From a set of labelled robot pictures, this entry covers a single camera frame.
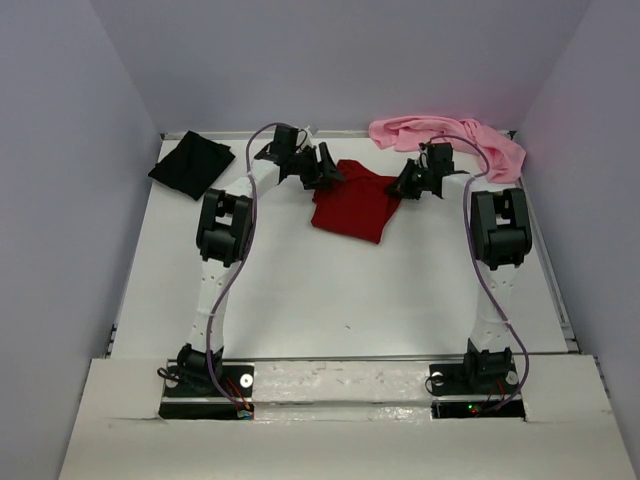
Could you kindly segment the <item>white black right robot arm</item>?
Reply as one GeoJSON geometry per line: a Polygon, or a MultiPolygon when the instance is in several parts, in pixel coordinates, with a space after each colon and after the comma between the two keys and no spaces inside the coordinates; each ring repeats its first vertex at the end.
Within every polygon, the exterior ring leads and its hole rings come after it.
{"type": "Polygon", "coordinates": [[[513,349],[522,341],[506,309],[516,275],[531,252],[533,236],[524,190],[488,180],[490,168],[471,174],[454,165],[453,135],[438,135],[419,146],[387,188],[400,199],[418,200],[425,192],[462,208],[471,265],[479,283],[475,321],[467,350],[458,363],[434,364],[425,386],[435,397],[499,395],[519,391],[513,349]]]}

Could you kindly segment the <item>red t shirt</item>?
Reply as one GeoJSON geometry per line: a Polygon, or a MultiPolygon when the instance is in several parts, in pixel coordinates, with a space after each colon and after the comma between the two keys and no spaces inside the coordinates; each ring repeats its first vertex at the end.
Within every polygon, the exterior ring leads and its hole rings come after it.
{"type": "Polygon", "coordinates": [[[384,229],[397,211],[401,199],[386,193],[395,181],[379,175],[357,160],[340,160],[338,170],[344,182],[313,195],[315,211],[311,225],[333,234],[379,244],[384,229]]]}

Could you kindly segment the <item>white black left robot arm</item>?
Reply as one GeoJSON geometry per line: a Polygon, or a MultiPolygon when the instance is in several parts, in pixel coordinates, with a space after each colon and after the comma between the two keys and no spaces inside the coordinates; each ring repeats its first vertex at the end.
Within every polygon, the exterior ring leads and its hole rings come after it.
{"type": "Polygon", "coordinates": [[[258,202],[290,176],[306,190],[328,189],[344,176],[326,143],[314,143],[317,130],[274,122],[272,140],[256,154],[245,148],[244,175],[223,189],[208,190],[202,200],[196,229],[201,259],[200,290],[191,329],[176,358],[176,373],[195,392],[213,392],[231,402],[236,398],[223,385],[224,319],[231,287],[244,268],[258,220],[258,202]]]}

